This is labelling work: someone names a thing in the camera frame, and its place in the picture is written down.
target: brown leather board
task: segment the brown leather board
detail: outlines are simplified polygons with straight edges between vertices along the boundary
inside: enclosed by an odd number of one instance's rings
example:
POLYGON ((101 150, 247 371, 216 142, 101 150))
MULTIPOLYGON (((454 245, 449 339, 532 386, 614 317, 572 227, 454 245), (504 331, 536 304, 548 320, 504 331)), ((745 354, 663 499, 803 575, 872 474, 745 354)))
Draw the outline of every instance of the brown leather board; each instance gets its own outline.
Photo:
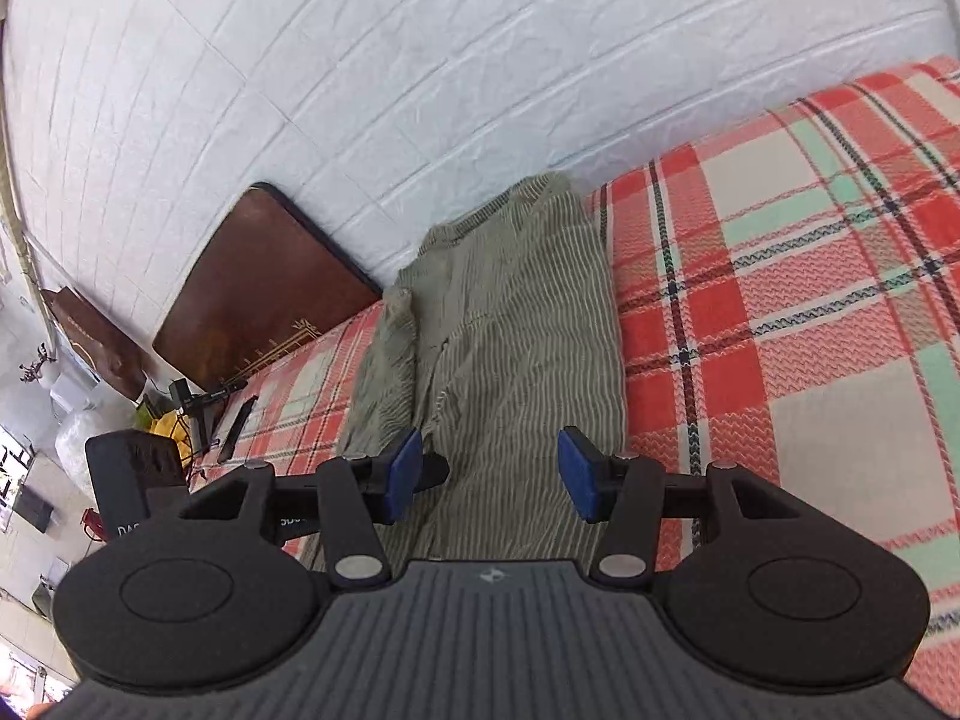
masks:
POLYGON ((193 266, 154 349, 204 389, 246 378, 380 298, 280 190, 254 184, 193 266))

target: white brick wall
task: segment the white brick wall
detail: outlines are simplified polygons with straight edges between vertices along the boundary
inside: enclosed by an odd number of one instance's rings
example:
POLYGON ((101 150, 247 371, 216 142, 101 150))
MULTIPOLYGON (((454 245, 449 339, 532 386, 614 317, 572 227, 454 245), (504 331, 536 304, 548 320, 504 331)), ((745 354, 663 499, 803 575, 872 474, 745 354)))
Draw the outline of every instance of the white brick wall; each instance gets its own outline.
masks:
POLYGON ((11 0, 27 224, 141 343, 243 186, 374 277, 545 167, 586 189, 854 74, 955 53, 944 0, 11 0))

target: gray ribbed panel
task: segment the gray ribbed panel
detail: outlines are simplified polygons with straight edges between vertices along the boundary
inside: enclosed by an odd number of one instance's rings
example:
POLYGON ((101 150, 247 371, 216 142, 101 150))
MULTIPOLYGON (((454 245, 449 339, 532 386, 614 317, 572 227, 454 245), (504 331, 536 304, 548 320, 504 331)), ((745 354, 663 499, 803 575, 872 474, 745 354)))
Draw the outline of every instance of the gray ribbed panel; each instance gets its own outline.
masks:
POLYGON ((49 720, 944 716, 896 682, 838 696, 740 685, 680 649, 642 596, 588 586, 569 562, 501 563, 489 583, 493 567, 411 563, 388 589, 339 598, 294 658, 238 688, 148 698, 84 683, 49 720))

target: plaid tablecloth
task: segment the plaid tablecloth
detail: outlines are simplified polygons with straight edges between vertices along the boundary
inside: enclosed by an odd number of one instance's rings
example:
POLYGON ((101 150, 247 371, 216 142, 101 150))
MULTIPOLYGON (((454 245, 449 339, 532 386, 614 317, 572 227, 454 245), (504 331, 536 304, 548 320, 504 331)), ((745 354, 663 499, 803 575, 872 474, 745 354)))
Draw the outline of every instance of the plaid tablecloth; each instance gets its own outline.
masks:
MULTIPOLYGON (((909 680, 958 715, 959 77, 947 58, 867 76, 584 199, 613 268, 630 447, 693 473, 736 460, 910 562, 933 612, 909 680)), ((258 374, 208 479, 250 456, 278 473, 328 459, 378 312, 258 374)), ((664 523, 659 565, 698 538, 664 523)))

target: checkered blanket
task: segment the checkered blanket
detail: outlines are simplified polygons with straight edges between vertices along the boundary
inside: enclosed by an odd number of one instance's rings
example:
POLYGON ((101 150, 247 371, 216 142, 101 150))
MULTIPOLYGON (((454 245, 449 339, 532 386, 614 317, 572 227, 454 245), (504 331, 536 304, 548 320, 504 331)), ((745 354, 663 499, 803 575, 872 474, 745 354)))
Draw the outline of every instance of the checkered blanket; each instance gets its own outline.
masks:
MULTIPOLYGON (((736 460, 907 560, 933 604, 908 678, 960 714, 957 79, 945 58, 867 76, 584 202, 613 268, 630 447, 673 471, 736 460)), ((260 395, 234 463, 328 459, 378 313, 251 381, 221 423, 260 395)), ((665 522, 659 565, 699 538, 665 522)))

